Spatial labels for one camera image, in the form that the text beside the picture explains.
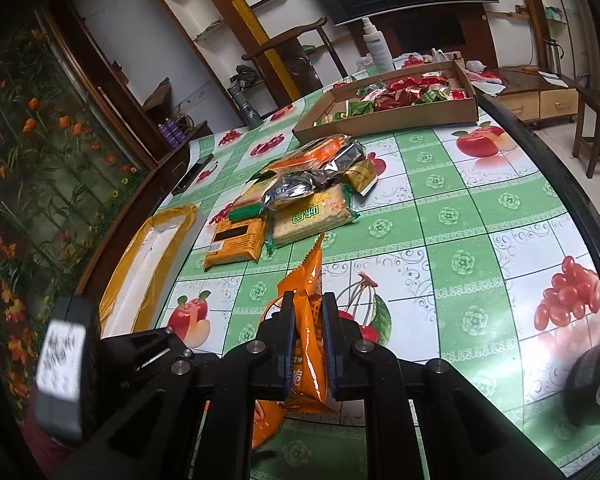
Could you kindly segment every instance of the barcode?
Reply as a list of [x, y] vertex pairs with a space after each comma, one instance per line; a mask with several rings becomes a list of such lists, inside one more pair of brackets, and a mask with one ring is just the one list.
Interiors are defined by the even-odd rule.
[[76, 400], [80, 396], [85, 336], [83, 325], [51, 320], [36, 372], [36, 384], [41, 392], [65, 400]]

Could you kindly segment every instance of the snack pile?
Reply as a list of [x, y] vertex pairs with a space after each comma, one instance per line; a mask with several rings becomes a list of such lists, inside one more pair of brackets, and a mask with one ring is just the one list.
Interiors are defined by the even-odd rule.
[[254, 174], [250, 186], [212, 218], [216, 232], [205, 270], [257, 261], [263, 244], [279, 248], [354, 221], [353, 194], [365, 196], [377, 180], [364, 146], [346, 135], [287, 153]]
[[357, 96], [357, 101], [346, 101], [345, 112], [326, 115], [315, 121], [314, 126], [393, 108], [468, 98], [464, 89], [452, 89], [442, 72], [427, 72], [389, 84], [372, 83], [358, 90]]

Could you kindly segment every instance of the wooden chair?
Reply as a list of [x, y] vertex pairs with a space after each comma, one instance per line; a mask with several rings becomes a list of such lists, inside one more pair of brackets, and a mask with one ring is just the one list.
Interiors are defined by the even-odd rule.
[[327, 23], [327, 18], [322, 17], [315, 23], [309, 25], [301, 25], [300, 27], [290, 28], [282, 34], [279, 34], [269, 41], [261, 44], [256, 50], [248, 54], [244, 54], [242, 59], [245, 61], [256, 60], [259, 56], [264, 54], [267, 50], [274, 48], [282, 58], [282, 62], [285, 64], [289, 73], [292, 75], [296, 86], [300, 93], [305, 96], [322, 88], [323, 84], [320, 82], [320, 78], [315, 72], [314, 66], [304, 52], [302, 45], [298, 41], [298, 36], [316, 30], [320, 35], [320, 38], [324, 42], [325, 47], [331, 55], [331, 59], [336, 64], [340, 75], [345, 78], [349, 74], [344, 68], [338, 54], [336, 53], [331, 41], [322, 30], [324, 24]]
[[[573, 156], [578, 158], [580, 147], [583, 146], [589, 152], [589, 165], [587, 166], [587, 178], [593, 177], [596, 164], [600, 162], [600, 90], [592, 90], [577, 86], [578, 89], [578, 123], [576, 136], [573, 143]], [[583, 137], [584, 111], [589, 105], [596, 113], [596, 128], [593, 137]]]

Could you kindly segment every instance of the drawer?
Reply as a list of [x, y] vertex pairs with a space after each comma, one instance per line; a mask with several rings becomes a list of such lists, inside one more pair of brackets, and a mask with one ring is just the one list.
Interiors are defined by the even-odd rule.
[[521, 121], [540, 118], [538, 92], [503, 95], [498, 97], [498, 102], [518, 116]]
[[578, 113], [578, 91], [575, 88], [540, 92], [540, 117], [560, 117]]

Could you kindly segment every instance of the orange snack bag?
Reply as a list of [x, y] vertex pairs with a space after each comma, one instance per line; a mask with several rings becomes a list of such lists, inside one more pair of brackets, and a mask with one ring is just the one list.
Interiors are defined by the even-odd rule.
[[314, 247], [302, 264], [278, 283], [278, 298], [267, 305], [260, 322], [272, 306], [288, 290], [294, 290], [296, 331], [299, 334], [292, 356], [292, 383], [289, 396], [281, 406], [278, 402], [257, 400], [251, 447], [256, 449], [278, 431], [287, 411], [301, 413], [333, 413], [327, 406], [327, 378], [322, 353], [322, 239], [320, 233]]
[[264, 170], [277, 174], [293, 173], [317, 169], [340, 151], [343, 146], [350, 144], [351, 137], [337, 134], [324, 139], [316, 139], [293, 150], [288, 155], [264, 167]]

